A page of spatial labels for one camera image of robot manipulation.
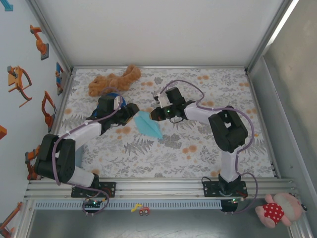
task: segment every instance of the patterned mat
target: patterned mat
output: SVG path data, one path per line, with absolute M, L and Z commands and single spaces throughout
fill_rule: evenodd
M 88 96 L 88 84 L 98 75 L 121 75 L 125 69 L 78 69 L 64 112 L 60 132 L 80 125 L 98 104 Z M 257 111 L 243 69 L 162 69 L 142 68 L 142 77 L 123 92 L 127 103 L 150 112 L 157 105 L 153 96 L 175 79 L 190 81 L 205 93 L 203 105 L 231 105 L 248 114 L 255 126 L 255 141 L 240 153 L 239 171 L 257 177 L 273 177 Z M 197 100 L 199 92 L 183 83 L 174 83 L 186 100 Z M 248 132 L 248 122 L 242 118 Z M 101 177 L 119 178 L 200 178 L 216 177 L 220 172 L 221 152 L 209 125 L 184 120 L 178 124 L 159 122 L 163 139 L 142 135 L 134 120 L 113 127 L 84 145 L 82 168 Z

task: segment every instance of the teddy bear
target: teddy bear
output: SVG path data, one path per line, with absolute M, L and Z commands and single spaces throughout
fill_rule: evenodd
M 118 91 L 128 91 L 130 84 L 137 81 L 140 77 L 141 71 L 134 65 L 129 65 L 121 77 L 113 73 L 108 76 L 97 76 L 95 80 L 88 85 L 89 96 L 97 97 L 100 96 L 101 93 L 107 94 L 115 91 L 113 89 L 104 90 L 107 87 L 116 88 Z
M 268 228 L 274 228 L 280 221 L 289 227 L 307 211 L 292 193 L 278 193 L 274 197 L 268 194 L 265 201 L 267 204 L 257 207 L 256 213 Z

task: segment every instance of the purple cable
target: purple cable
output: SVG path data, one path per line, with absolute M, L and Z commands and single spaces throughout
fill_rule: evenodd
M 103 94 L 103 92 L 104 92 L 106 89 L 113 89 L 113 90 L 117 91 L 117 93 L 119 94 L 119 91 L 118 91 L 116 88 L 107 87 L 107 88 L 105 88 L 105 89 L 101 92 L 101 95 Z M 105 120 L 105 119 L 107 119 L 107 118 L 113 116 L 117 111 L 120 110 L 120 107 L 121 107 L 122 102 L 123 102 L 122 96 L 121 96 L 120 94 L 119 94 L 119 96 L 120 96 L 119 106 L 118 106 L 118 107 L 116 108 L 116 110 L 114 110 L 114 112 L 112 112 L 110 115 L 105 116 L 105 117 L 100 118 L 100 119 L 97 119 L 97 120 L 89 121 L 89 122 L 87 122 L 87 123 L 83 123 L 83 124 L 81 124 L 80 126 L 74 128 L 74 129 L 72 129 L 69 133 L 66 133 L 66 134 L 62 135 L 61 137 L 59 137 L 58 140 L 55 142 L 54 147 L 53 147 L 53 151 L 52 151 L 52 167 L 53 167 L 54 179 L 55 179 L 55 181 L 56 181 L 56 183 L 57 183 L 58 186 L 60 186 L 60 181 L 59 181 L 58 175 L 57 175 L 56 157 L 55 157 L 56 149 L 57 149 L 58 144 L 61 142 L 61 140 L 63 140 L 65 137 L 69 136 L 71 133 L 74 133 L 75 131 L 77 131 L 77 130 L 79 130 L 79 129 L 81 129 L 81 128 L 87 126 L 87 125 L 90 125 L 90 124 L 92 124 L 92 123 L 99 122 L 99 121 L 101 121 L 101 120 Z M 81 188 L 81 189 L 86 189 L 86 190 L 90 190 L 90 191 L 100 192 L 100 193 L 102 193 L 102 194 L 104 194 L 104 195 L 106 196 L 106 198 L 107 198 L 107 203 L 106 203 L 106 205 L 105 205 L 102 209 L 100 209 L 98 212 L 96 212 L 96 214 L 98 214 L 98 213 L 100 213 L 101 211 L 103 211 L 103 210 L 107 207 L 107 205 L 109 204 L 109 196 L 108 196 L 108 194 L 107 194 L 106 192 L 100 190 L 100 189 L 94 189 L 94 188 L 84 187 L 84 186 L 75 185 L 75 184 L 71 184 L 71 183 L 67 183 L 67 184 L 72 185 L 72 186 L 76 186 L 76 187 Z M 85 205 L 86 205 L 86 204 L 87 204 L 87 203 L 84 203 L 84 204 L 83 204 L 83 211 L 84 211 L 84 212 L 86 212 L 86 211 L 85 211 Z
M 193 83 L 187 82 L 187 81 L 185 81 L 185 80 L 176 79 L 176 80 L 173 80 L 173 81 L 169 82 L 169 83 L 161 90 L 160 94 L 163 93 L 163 92 L 166 90 L 166 88 L 167 88 L 170 84 L 172 84 L 172 83 L 174 83 L 174 82 L 184 82 L 184 83 L 187 83 L 187 84 L 193 86 L 194 88 L 196 88 L 196 89 L 202 94 L 202 97 L 196 102 L 197 108 L 200 108 L 200 109 L 203 109 L 203 110 L 207 110 L 207 111 L 222 111 L 222 110 L 234 111 L 234 112 L 237 112 L 237 113 L 241 114 L 243 117 L 245 117 L 245 118 L 248 120 L 248 122 L 249 122 L 249 124 L 250 124 L 250 126 L 251 126 L 251 133 L 252 133 L 252 134 L 251 134 L 251 139 L 250 139 L 249 143 L 248 143 L 245 147 L 243 147 L 242 149 L 240 149 L 240 150 L 237 151 L 237 156 L 236 156 L 236 159 L 235 159 L 235 170 L 236 170 L 236 173 L 237 173 L 238 175 L 240 175 L 240 176 L 243 176 L 243 175 L 251 175 L 251 176 L 252 176 L 252 178 L 254 179 L 254 182 L 256 183 L 256 194 L 254 195 L 254 198 L 253 198 L 252 202 L 251 202 L 246 208 L 242 209 L 241 211 L 234 212 L 233 214 L 239 214 L 239 213 L 243 213 L 243 212 L 249 210 L 249 209 L 251 208 L 251 206 L 252 206 L 252 205 L 255 203 L 255 201 L 256 201 L 256 198 L 257 198 L 257 196 L 258 196 L 258 191 L 259 191 L 259 185 L 258 185 L 257 178 L 256 178 L 252 173 L 250 173 L 250 172 L 245 172 L 245 173 L 242 173 L 242 174 L 241 174 L 241 173 L 238 171 L 238 160 L 239 160 L 239 153 L 240 153 L 241 151 L 244 151 L 244 150 L 248 149 L 248 148 L 251 146 L 251 144 L 253 143 L 253 141 L 254 141 L 254 132 L 255 132 L 255 130 L 254 130 L 254 126 L 253 126 L 253 123 L 252 123 L 251 119 L 250 119 L 244 112 L 242 112 L 242 111 L 240 111 L 240 110 L 238 110 L 238 109 L 235 109 L 235 108 L 205 108 L 205 107 L 202 107 L 202 106 L 198 105 L 198 103 L 201 102 L 201 100 L 205 97 L 205 94 L 204 94 L 203 91 L 202 91 L 200 88 L 198 88 L 196 85 L 194 85 Z

